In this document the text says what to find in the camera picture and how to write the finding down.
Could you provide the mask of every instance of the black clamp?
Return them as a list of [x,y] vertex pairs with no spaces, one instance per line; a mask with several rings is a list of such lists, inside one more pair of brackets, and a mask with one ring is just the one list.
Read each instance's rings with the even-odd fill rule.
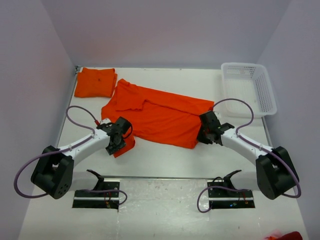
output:
[[226,176],[223,177],[223,186],[229,189],[235,189],[234,185],[231,182],[231,177],[239,172],[241,172],[242,170],[235,170],[233,172],[230,172],[229,174],[227,174]]
[[109,145],[105,149],[109,155],[112,155],[126,146],[123,135],[130,128],[132,129],[132,124],[123,117],[119,117],[115,123],[103,123],[96,128],[105,131],[110,136]]
[[101,184],[105,181],[105,178],[103,176],[101,176],[99,173],[97,173],[96,171],[93,171],[91,169],[87,169],[87,172],[95,175],[98,178],[98,182],[96,183],[96,185],[94,186],[94,188],[92,190],[100,190],[100,186]]
[[221,135],[229,129],[234,129],[235,127],[229,123],[224,123],[221,125],[215,112],[208,111],[199,115],[201,120],[201,127],[199,129],[197,140],[204,144],[220,144],[221,146]]

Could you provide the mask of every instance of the gray wall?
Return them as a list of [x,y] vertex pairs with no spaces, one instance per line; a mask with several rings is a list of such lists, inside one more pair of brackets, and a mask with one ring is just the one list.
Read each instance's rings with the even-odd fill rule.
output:
[[76,65],[255,63],[290,0],[42,0]]
[[266,119],[272,143],[291,154],[311,240],[320,239],[319,12],[319,0],[293,0],[258,61],[268,69],[277,100],[278,113]]
[[[2,0],[0,16],[0,239],[14,240],[29,204],[14,192],[14,176],[56,143],[74,67],[39,0]],[[26,194],[31,172],[19,182]]]

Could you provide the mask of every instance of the orange t-shirt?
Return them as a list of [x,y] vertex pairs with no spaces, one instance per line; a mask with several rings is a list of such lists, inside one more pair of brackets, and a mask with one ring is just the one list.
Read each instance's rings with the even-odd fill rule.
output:
[[213,101],[137,86],[121,79],[113,97],[102,108],[101,118],[115,122],[123,117],[133,126],[133,134],[125,139],[127,146],[115,157],[134,147],[133,135],[193,149],[201,126],[199,115],[212,110],[213,105]]

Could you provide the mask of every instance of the red object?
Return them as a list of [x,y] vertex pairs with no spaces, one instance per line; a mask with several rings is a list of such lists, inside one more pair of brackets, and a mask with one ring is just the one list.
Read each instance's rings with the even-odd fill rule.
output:
[[299,232],[293,231],[291,233],[283,235],[282,237],[279,237],[277,240],[303,240],[303,238]]
[[111,98],[117,81],[115,69],[83,68],[77,75],[74,96],[79,98],[107,97]]
[[101,119],[115,122],[123,117],[131,122],[132,134],[126,147],[115,157],[135,146],[134,136],[142,139],[193,149],[201,126],[199,115],[213,109],[214,102],[154,90],[118,81],[114,95],[102,108]]

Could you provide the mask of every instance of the cable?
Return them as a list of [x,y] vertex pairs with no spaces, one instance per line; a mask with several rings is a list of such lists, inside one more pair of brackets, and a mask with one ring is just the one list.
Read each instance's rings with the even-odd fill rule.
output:
[[[237,99],[237,98],[225,98],[225,99],[223,99],[223,100],[217,101],[217,102],[213,105],[213,107],[216,107],[218,104],[220,104],[220,103],[222,103],[222,102],[225,102],[225,101],[238,101],[238,102],[240,102],[240,103],[245,104],[245,105],[249,108],[249,110],[250,110],[250,112],[251,112],[251,119],[250,119],[250,121],[249,121],[248,123],[246,123],[246,124],[243,124],[243,125],[241,125],[241,126],[238,126],[238,127],[235,129],[235,133],[236,133],[236,135],[237,135],[241,140],[243,140],[243,141],[246,142],[247,144],[250,144],[251,146],[253,146],[253,147],[257,148],[257,149],[260,149],[260,146],[259,146],[259,145],[251,142],[250,140],[248,140],[248,139],[246,139],[245,137],[241,136],[241,134],[239,133],[239,130],[240,130],[240,129],[242,129],[242,128],[248,126],[248,125],[250,125],[250,124],[254,121],[255,115],[254,115],[254,111],[253,111],[253,109],[251,108],[251,106],[250,106],[248,103],[246,103],[245,101],[240,100],[240,99]],[[299,183],[296,175],[295,175],[294,172],[291,170],[291,168],[285,163],[285,161],[283,161],[280,157],[278,157],[278,156],[277,156],[276,154],[274,154],[273,152],[265,149],[264,147],[262,147],[261,149],[262,149],[264,152],[266,152],[266,153],[270,154],[271,156],[273,156],[275,159],[277,159],[277,160],[285,167],[285,169],[288,171],[288,173],[289,173],[289,174],[292,176],[292,178],[293,178],[293,181],[294,181],[294,183],[295,183],[295,185],[296,185],[296,187],[297,187],[298,193],[297,193],[296,195],[289,195],[289,194],[283,193],[282,195],[285,196],[285,197],[288,197],[288,198],[294,198],[294,199],[299,198],[299,197],[301,196],[301,186],[300,186],[300,183]],[[206,187],[206,188],[205,188],[204,190],[202,190],[202,192],[199,194],[198,199],[197,199],[197,202],[196,202],[196,206],[197,206],[199,212],[201,212],[201,213],[207,213],[207,212],[209,212],[209,211],[212,209],[212,206],[209,207],[209,208],[208,208],[207,210],[205,210],[205,211],[202,211],[202,210],[200,210],[200,208],[199,208],[199,200],[200,200],[201,195],[202,195],[205,191],[207,191],[208,189],[211,189],[211,188],[219,188],[219,189],[224,189],[224,190],[231,191],[231,192],[245,192],[245,191],[248,191],[248,189],[240,189],[240,190],[239,190],[239,189],[231,189],[231,188],[222,187],[222,186],[221,186],[221,187],[220,187],[220,186],[210,186],[210,187]]]
[[107,193],[106,192],[104,193],[103,197],[104,197],[105,205],[109,209],[110,208],[109,201],[111,200],[111,192],[109,192],[109,200],[108,201],[107,201]]
[[[77,105],[72,105],[72,106],[69,106],[66,110],[65,110],[65,115],[66,115],[66,118],[71,122],[73,123],[74,125],[78,126],[78,127],[81,127],[81,128],[84,128],[84,129],[89,129],[92,131],[93,134],[95,134],[95,129],[92,128],[92,127],[89,127],[89,126],[85,126],[85,125],[82,125],[82,124],[79,124],[75,121],[73,121],[70,116],[69,116],[69,110],[72,109],[72,108],[78,108],[78,109],[82,109],[84,111],[86,111],[88,114],[90,114],[90,116],[93,118],[94,122],[95,123],[99,123],[99,121],[95,118],[95,116],[87,109],[81,107],[81,106],[77,106]],[[93,136],[90,135],[89,137],[87,137],[86,139],[82,140],[81,142],[78,142],[77,144],[71,146],[71,148],[66,148],[66,149],[61,149],[61,150],[58,150],[58,151],[51,151],[51,152],[47,152],[47,153],[43,153],[43,154],[40,154],[38,156],[35,156],[33,157],[32,159],[30,159],[29,161],[27,161],[19,170],[18,172],[16,173],[15,177],[14,177],[14,181],[13,181],[13,188],[15,190],[15,192],[20,195],[21,197],[23,198],[26,198],[26,199],[37,199],[37,198],[41,198],[41,197],[44,197],[44,196],[47,196],[48,194],[47,193],[43,193],[43,194],[40,194],[40,195],[26,195],[24,194],[23,192],[20,191],[19,187],[18,187],[18,179],[19,179],[19,176],[21,175],[22,171],[27,167],[29,166],[31,163],[33,163],[34,161],[36,161],[37,159],[40,159],[40,158],[43,158],[43,157],[47,157],[47,156],[51,156],[51,155],[55,155],[55,154],[61,154],[61,153],[64,153],[64,152],[67,152],[69,151],[70,149],[73,149],[73,148],[77,148],[79,147],[80,145],[86,143],[87,141],[89,141],[90,139],[92,139]],[[84,189],[83,191],[87,192],[87,193],[122,193],[125,195],[125,199],[123,202],[119,203],[119,205],[121,204],[124,204],[125,201],[127,201],[127,198],[128,198],[128,195],[122,191],[122,190],[118,190],[118,189],[111,189],[111,190],[88,190],[88,189]]]
[[209,212],[209,211],[212,209],[212,205],[211,205],[208,209],[206,209],[206,210],[204,210],[204,211],[202,211],[202,210],[200,209],[200,207],[199,207],[199,201],[200,201],[200,198],[201,198],[202,194],[204,194],[204,192],[207,191],[207,190],[209,190],[209,189],[223,189],[223,190],[227,190],[227,191],[231,191],[231,192],[236,192],[236,193],[248,191],[247,189],[232,189],[232,188],[228,188],[228,187],[224,187],[224,186],[208,186],[208,187],[206,187],[205,189],[203,189],[203,190],[200,192],[200,194],[199,194],[199,196],[198,196],[198,199],[196,200],[196,207],[198,208],[198,211],[199,211],[200,213],[202,213],[202,214],[205,214],[205,213]]
[[212,180],[212,182],[214,183],[217,179],[221,179],[221,181],[223,181],[223,180],[224,180],[222,177],[217,176],[217,177],[215,177],[215,178]]
[[246,194],[245,194],[244,191],[242,192],[242,195],[243,195],[244,203],[245,203],[245,204],[248,204],[248,201],[246,200]]
[[92,193],[92,194],[104,194],[104,193],[122,193],[125,196],[125,199],[123,200],[123,202],[120,202],[119,205],[124,204],[127,199],[128,199],[128,195],[119,189],[109,189],[109,190],[88,190],[88,189],[83,189],[81,191],[87,192],[87,193]]

